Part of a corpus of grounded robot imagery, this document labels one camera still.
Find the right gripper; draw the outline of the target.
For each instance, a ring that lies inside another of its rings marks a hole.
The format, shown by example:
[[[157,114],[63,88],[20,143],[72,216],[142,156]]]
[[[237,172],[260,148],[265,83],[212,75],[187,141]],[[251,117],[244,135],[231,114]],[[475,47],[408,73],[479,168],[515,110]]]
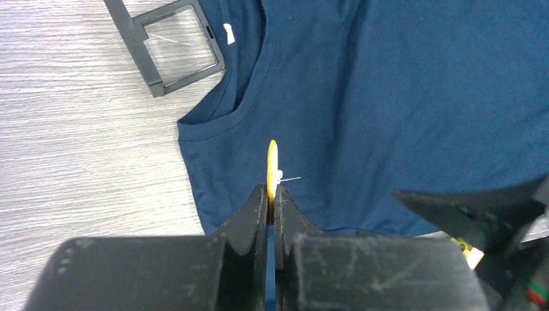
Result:
[[[547,209],[547,177],[487,192],[398,190],[394,199],[484,257],[476,276],[490,310],[540,310],[528,285],[548,262],[548,238],[525,240]]]

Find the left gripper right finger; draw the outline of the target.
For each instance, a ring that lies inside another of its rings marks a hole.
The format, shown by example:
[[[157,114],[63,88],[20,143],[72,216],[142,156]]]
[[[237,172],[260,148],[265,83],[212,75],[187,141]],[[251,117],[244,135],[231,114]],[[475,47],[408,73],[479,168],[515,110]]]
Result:
[[[276,309],[299,310],[299,240],[322,231],[299,208],[286,187],[278,187],[274,199],[274,257]]]

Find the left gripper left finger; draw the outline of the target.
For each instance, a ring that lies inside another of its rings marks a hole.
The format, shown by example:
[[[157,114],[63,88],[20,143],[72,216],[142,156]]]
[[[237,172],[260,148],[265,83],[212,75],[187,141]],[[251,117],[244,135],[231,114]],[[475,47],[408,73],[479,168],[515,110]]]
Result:
[[[244,206],[214,232],[226,240],[216,310],[265,309],[267,232],[267,191],[258,185]]]

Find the navy blue t-shirt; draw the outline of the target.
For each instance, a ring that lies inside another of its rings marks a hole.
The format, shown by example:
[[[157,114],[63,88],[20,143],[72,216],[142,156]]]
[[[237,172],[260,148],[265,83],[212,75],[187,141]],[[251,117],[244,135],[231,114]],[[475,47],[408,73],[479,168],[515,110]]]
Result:
[[[321,229],[423,235],[396,190],[548,172],[547,1],[202,1],[227,69],[177,123],[211,233],[265,181],[269,142]]]

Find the black frame stand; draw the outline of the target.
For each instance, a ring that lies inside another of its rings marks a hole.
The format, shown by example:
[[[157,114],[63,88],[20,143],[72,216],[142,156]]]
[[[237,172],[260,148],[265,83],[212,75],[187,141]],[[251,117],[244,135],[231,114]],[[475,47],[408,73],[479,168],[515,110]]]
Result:
[[[225,70],[216,37],[198,1],[174,1],[131,16],[123,1],[105,5],[152,97],[162,97]]]

